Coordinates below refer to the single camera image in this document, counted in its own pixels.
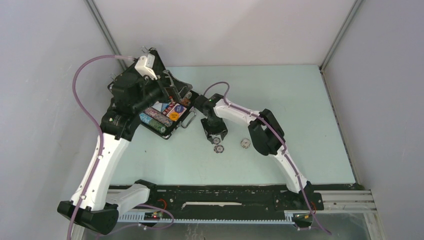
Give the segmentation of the blue white poker chip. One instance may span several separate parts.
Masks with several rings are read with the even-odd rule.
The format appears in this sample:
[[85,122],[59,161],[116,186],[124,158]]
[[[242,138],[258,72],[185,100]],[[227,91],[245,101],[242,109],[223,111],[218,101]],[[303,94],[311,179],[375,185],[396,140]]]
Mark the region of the blue white poker chip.
[[221,142],[221,140],[220,140],[218,137],[214,137],[214,138],[213,138],[213,140],[212,140],[212,142],[213,142],[215,145],[219,145],[219,144],[220,144],[220,142]]
[[220,154],[224,152],[225,148],[219,144],[219,145],[215,145],[213,150],[215,153]]

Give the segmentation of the blue card deck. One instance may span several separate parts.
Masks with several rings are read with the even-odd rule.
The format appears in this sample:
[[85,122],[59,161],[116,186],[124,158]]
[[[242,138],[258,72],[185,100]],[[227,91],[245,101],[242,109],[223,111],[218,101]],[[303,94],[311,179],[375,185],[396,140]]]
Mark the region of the blue card deck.
[[156,109],[159,112],[163,112],[163,110],[167,107],[168,103],[160,103],[158,102],[153,106],[154,109]]

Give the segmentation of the blue small blind button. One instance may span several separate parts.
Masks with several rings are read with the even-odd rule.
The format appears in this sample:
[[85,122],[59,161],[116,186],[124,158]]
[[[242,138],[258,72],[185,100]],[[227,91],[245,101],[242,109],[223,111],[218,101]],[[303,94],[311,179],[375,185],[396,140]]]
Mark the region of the blue small blind button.
[[175,111],[175,112],[177,112],[177,113],[179,113],[179,114],[184,113],[184,112],[185,112],[185,110],[186,110],[186,108],[185,108],[183,105],[180,105],[180,104],[177,104],[177,105],[174,107],[174,111]]

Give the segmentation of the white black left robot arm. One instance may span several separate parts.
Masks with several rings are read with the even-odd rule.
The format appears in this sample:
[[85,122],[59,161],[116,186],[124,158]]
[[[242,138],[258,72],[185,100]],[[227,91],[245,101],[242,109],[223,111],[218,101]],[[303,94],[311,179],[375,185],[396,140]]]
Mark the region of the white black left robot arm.
[[192,88],[168,70],[152,76],[126,71],[108,85],[112,98],[101,121],[95,122],[98,137],[92,159],[71,199],[61,201],[57,208],[71,225],[106,235],[119,216],[133,207],[156,206],[158,194],[145,185],[134,184],[117,200],[108,199],[108,189],[124,151],[142,124],[140,115],[156,103],[181,103]]

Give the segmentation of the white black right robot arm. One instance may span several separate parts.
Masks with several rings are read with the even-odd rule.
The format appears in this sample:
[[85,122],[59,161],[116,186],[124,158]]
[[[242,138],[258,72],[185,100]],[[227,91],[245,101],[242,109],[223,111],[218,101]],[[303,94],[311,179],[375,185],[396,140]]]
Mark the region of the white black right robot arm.
[[275,158],[285,178],[287,189],[293,192],[290,196],[291,204],[297,209],[304,209],[310,204],[311,196],[307,190],[311,188],[311,183],[290,156],[285,133],[270,110],[251,110],[227,100],[218,93],[210,98],[199,95],[193,106],[204,115],[201,124],[207,140],[212,144],[217,144],[218,139],[224,140],[228,134],[224,120],[246,127],[254,149],[263,156]]

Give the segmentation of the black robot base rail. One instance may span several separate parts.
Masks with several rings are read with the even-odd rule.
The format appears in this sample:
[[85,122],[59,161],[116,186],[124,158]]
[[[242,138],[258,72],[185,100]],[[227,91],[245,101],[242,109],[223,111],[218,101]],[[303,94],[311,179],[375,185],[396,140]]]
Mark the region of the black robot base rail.
[[164,207],[176,220],[284,220],[288,211],[321,211],[320,193],[306,196],[278,185],[158,185],[147,205]]

